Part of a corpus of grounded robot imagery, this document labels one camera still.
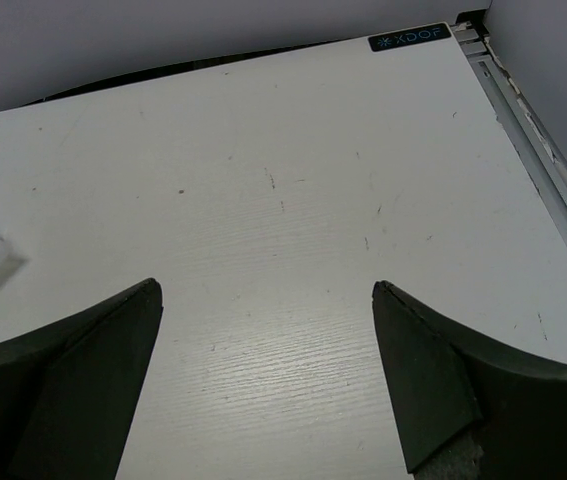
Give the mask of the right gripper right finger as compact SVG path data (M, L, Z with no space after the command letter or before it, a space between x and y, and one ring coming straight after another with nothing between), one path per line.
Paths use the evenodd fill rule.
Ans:
M372 294L407 472L416 479L567 479L567 364L447 318L396 285Z

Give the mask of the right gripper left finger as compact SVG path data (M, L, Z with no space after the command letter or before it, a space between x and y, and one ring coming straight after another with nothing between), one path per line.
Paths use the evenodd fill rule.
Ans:
M149 278L0 342L0 479L116 477L162 313Z

